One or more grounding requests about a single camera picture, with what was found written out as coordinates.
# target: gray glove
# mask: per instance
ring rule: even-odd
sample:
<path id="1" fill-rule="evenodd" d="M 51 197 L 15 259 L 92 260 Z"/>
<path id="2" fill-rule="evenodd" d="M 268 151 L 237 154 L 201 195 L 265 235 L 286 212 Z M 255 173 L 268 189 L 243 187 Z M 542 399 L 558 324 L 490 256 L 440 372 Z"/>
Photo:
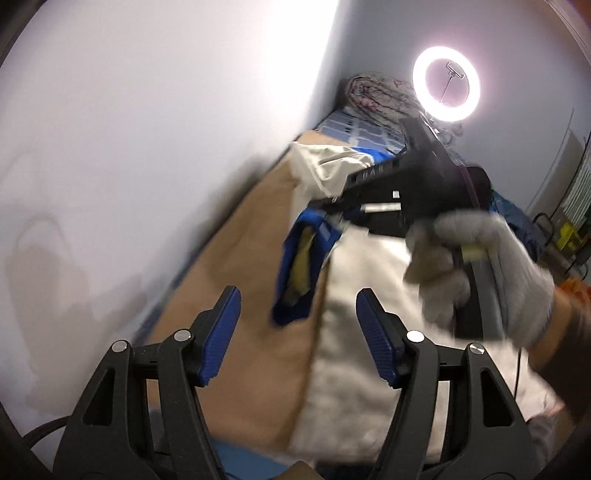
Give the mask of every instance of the gray glove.
<path id="1" fill-rule="evenodd" d="M 474 210 L 439 216 L 433 223 L 416 223 L 408 232 L 412 260 L 404 280 L 419 285 L 426 321 L 452 330 L 454 307 L 470 297 L 464 271 L 454 268 L 452 253 L 443 245 L 478 245 L 488 253 L 498 291 L 506 334 L 517 347 L 535 345 L 550 322 L 554 281 L 533 263 L 504 218 Z"/>

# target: white fabric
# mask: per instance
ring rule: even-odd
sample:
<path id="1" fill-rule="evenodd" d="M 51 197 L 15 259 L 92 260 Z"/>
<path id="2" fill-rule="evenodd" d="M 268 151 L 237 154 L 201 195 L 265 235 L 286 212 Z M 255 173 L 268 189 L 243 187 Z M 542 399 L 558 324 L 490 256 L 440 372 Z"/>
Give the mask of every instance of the white fabric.
<path id="1" fill-rule="evenodd" d="M 299 179 L 291 199 L 291 223 L 313 199 L 339 195 L 349 173 L 374 164 L 374 159 L 350 147 L 292 142 L 291 174 Z"/>
<path id="2" fill-rule="evenodd" d="M 323 147 L 329 154 L 333 147 Z M 314 157 L 314 147 L 304 158 Z M 307 173 L 316 171 L 319 159 L 310 162 Z M 315 176 L 313 182 L 299 176 L 308 187 L 326 188 Z M 338 194 L 343 184 L 333 184 Z M 303 198 L 294 201 L 304 204 Z M 418 289 L 403 282 L 410 261 L 403 239 L 368 235 L 350 226 L 332 252 L 324 300 L 319 344 L 312 363 L 308 394 L 291 438 L 290 450 L 301 456 L 344 462 L 376 459 L 388 431 L 400 391 L 389 388 L 376 371 L 355 315 L 358 291 L 370 287 L 389 312 L 400 316 L 406 327 L 420 330 L 434 343 L 464 348 L 467 342 L 427 325 L 421 316 Z M 517 355 L 509 342 L 485 344 L 510 388 L 515 383 Z M 551 390 L 527 368 L 522 358 L 518 404 L 525 418 L 553 402 Z M 447 414 L 447 384 L 440 384 L 436 414 L 428 449 L 428 461 L 441 454 Z"/>

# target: tool handle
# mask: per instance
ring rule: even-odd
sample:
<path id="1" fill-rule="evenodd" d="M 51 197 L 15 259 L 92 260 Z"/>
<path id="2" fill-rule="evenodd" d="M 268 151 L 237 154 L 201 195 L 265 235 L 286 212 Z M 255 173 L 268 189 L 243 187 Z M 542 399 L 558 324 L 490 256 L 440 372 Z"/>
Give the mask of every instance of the tool handle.
<path id="1" fill-rule="evenodd" d="M 467 275 L 470 298 L 454 310 L 454 336 L 467 340 L 501 340 L 505 329 L 491 263 L 486 254 L 467 261 L 461 249 L 453 251 L 454 263 Z"/>

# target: floral blanket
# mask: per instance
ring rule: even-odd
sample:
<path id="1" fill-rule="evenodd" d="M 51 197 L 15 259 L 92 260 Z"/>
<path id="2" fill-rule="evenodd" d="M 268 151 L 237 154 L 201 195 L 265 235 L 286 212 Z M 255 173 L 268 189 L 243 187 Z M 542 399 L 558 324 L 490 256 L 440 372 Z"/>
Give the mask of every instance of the floral blanket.
<path id="1" fill-rule="evenodd" d="M 424 109 L 414 93 L 411 82 L 378 72 L 358 73 L 345 86 L 345 112 L 382 127 L 401 132 L 399 121 L 405 116 L 418 116 Z M 449 147 L 463 130 L 461 123 L 433 120 L 439 139 Z"/>

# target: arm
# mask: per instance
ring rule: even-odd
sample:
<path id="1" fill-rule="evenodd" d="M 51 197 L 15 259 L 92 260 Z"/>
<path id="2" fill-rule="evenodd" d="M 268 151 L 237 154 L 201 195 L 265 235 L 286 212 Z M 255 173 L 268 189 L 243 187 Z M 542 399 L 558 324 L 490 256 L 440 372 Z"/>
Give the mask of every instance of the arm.
<path id="1" fill-rule="evenodd" d="M 470 296 L 466 274 L 453 262 L 452 245 L 486 249 L 495 277 L 505 333 L 525 348 L 538 372 L 580 420 L 591 403 L 591 313 L 555 288 L 504 219 L 478 211 L 451 212 L 407 235 L 412 260 L 407 282 L 419 285 L 426 321 L 453 331 L 454 307 Z"/>
<path id="2" fill-rule="evenodd" d="M 591 404 L 591 314 L 556 289 L 548 330 L 527 351 L 532 370 L 579 422 Z"/>

